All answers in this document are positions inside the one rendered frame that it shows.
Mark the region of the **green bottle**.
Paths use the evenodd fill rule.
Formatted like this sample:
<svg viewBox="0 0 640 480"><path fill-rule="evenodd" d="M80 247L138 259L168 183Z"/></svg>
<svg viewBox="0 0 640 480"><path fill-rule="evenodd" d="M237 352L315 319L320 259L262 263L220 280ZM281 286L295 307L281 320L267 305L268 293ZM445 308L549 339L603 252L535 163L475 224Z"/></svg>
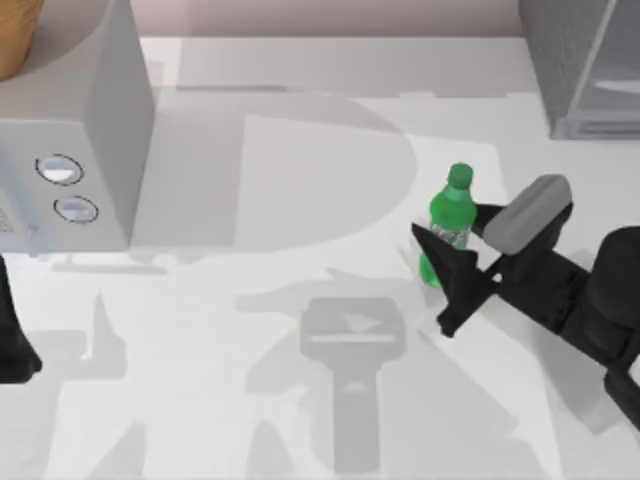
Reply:
<svg viewBox="0 0 640 480"><path fill-rule="evenodd" d="M467 248L477 207L471 195L473 168L466 163L451 166L444 188L429 206L428 230L457 250Z"/></svg>

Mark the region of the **grey cabinet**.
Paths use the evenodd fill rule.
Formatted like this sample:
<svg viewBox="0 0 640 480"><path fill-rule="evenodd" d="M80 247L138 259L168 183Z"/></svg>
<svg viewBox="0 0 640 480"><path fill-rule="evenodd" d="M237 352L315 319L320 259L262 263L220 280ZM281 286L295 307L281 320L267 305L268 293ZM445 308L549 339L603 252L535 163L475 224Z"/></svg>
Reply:
<svg viewBox="0 0 640 480"><path fill-rule="evenodd" d="M518 0L555 140L640 141L640 0Z"/></svg>

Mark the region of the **small microwave knob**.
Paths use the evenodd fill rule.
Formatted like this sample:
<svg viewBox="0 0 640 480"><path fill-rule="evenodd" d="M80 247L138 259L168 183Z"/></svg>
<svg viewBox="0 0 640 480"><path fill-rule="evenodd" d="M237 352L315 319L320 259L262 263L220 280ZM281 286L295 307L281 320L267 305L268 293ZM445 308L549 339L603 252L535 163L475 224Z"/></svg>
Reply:
<svg viewBox="0 0 640 480"><path fill-rule="evenodd" d="M53 210L62 220L72 224L90 224L99 216L98 206L83 196L56 199Z"/></svg>

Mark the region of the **pale microwave oven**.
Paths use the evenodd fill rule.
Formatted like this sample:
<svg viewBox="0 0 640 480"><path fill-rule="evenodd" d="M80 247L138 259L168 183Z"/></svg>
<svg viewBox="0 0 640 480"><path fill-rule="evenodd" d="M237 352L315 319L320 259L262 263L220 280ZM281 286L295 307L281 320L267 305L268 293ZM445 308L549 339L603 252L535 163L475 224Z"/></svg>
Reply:
<svg viewBox="0 0 640 480"><path fill-rule="evenodd" d="M155 118L131 0L44 0L29 55L0 81L0 253L125 250L136 219ZM71 186L47 182L35 160L72 157ZM99 208L72 224L53 202Z"/></svg>

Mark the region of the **large microwave knob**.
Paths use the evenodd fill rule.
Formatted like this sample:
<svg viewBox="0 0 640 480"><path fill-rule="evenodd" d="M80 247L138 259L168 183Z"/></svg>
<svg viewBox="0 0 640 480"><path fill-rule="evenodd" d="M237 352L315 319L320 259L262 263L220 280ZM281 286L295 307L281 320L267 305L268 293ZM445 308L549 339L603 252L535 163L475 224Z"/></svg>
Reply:
<svg viewBox="0 0 640 480"><path fill-rule="evenodd" d="M41 178L58 186L74 185L84 177L84 169L76 160L58 153L37 158L35 169Z"/></svg>

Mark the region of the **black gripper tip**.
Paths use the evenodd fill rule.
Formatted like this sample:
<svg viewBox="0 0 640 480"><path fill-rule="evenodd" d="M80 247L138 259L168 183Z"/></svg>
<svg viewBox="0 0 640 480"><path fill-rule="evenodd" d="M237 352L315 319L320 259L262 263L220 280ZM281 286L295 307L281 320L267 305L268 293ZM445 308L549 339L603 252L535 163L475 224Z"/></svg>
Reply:
<svg viewBox="0 0 640 480"><path fill-rule="evenodd" d="M0 385L25 384L42 367L18 320L6 263L0 255Z"/></svg>

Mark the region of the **brown rounded wooden object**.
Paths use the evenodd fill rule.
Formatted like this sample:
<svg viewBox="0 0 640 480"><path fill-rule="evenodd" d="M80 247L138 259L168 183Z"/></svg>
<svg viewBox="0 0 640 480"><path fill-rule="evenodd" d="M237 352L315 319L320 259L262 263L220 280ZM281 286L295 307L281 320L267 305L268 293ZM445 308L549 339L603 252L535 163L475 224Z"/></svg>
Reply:
<svg viewBox="0 0 640 480"><path fill-rule="evenodd" d="M0 0L0 81L24 65L43 5L44 0Z"/></svg>

